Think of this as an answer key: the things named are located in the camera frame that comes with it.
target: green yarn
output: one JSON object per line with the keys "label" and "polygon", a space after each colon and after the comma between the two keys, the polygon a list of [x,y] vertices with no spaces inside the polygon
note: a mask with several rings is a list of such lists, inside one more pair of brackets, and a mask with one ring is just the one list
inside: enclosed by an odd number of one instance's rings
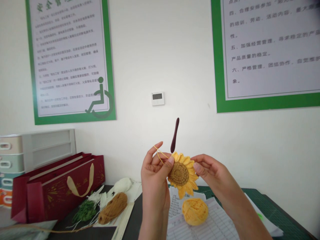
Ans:
{"label": "green yarn", "polygon": [[95,204],[92,201],[85,200],[81,205],[79,211],[74,215],[72,223],[74,222],[85,222],[92,219],[96,215]]}

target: green frame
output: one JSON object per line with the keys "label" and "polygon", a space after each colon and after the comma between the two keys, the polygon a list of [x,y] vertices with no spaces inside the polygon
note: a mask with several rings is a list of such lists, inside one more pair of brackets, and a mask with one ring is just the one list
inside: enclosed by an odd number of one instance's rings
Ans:
{"label": "green frame", "polygon": [[[93,114],[79,113],[69,114],[60,116],[38,116],[38,102],[37,102],[37,89],[35,79],[35,67],[34,67],[34,56],[33,56],[33,45],[32,45],[32,30],[31,30],[31,17],[30,17],[30,3],[29,0],[26,2],[27,11],[27,28],[28,28],[28,41],[29,41],[29,54],[30,54],[30,67],[31,67],[31,80],[32,80],[32,92],[33,92],[33,110],[34,110],[34,122],[35,125],[45,124],[59,124],[59,123],[77,123],[77,122],[94,122],[94,121],[106,121],[116,120],[116,109],[115,101],[109,101],[112,112],[106,118],[97,118]],[[107,81],[108,81],[108,92],[115,99],[114,96],[114,85],[113,85],[113,67],[112,67],[112,52],[111,52],[111,38],[110,38],[110,25],[109,25],[109,8],[108,1],[102,0],[102,13],[103,13],[103,28],[104,28],[104,39],[105,39],[105,51],[106,51],[106,65],[107,65]]]}
{"label": "green frame", "polygon": [[217,113],[320,106],[320,93],[226,100],[221,2],[211,0]]}

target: yellow yarn ball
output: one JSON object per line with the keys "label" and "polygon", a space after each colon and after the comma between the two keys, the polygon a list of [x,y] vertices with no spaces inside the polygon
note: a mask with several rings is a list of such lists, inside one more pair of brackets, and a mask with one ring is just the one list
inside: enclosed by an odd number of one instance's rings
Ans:
{"label": "yellow yarn ball", "polygon": [[183,202],[182,214],[191,226],[204,223],[208,217],[208,206],[201,198],[190,198]]}

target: fingernail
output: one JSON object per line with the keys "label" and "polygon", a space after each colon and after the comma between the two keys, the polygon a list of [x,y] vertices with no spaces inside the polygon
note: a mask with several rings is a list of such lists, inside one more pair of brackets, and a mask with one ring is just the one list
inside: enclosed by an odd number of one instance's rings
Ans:
{"label": "fingernail", "polygon": [[199,163],[194,163],[193,167],[194,167],[194,170],[196,170],[196,172],[200,170],[200,164]]}
{"label": "fingernail", "polygon": [[173,165],[173,163],[174,163],[174,157],[173,157],[173,156],[169,157],[168,162]]}

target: drawer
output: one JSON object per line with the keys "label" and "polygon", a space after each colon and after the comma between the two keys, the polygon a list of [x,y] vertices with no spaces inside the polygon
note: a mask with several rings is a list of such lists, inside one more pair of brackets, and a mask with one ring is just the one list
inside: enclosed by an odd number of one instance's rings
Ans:
{"label": "drawer", "polygon": [[21,137],[0,138],[0,155],[23,153]]}
{"label": "drawer", "polygon": [[21,176],[22,174],[24,174],[24,172],[20,172],[20,173],[2,173],[1,174],[1,187],[2,187],[2,189],[6,189],[6,190],[11,190],[12,191],[13,179],[15,177]]}
{"label": "drawer", "polygon": [[7,208],[11,208],[12,205],[12,191],[2,189],[2,201],[3,206]]}
{"label": "drawer", "polygon": [[0,172],[17,173],[24,171],[23,154],[0,155]]}

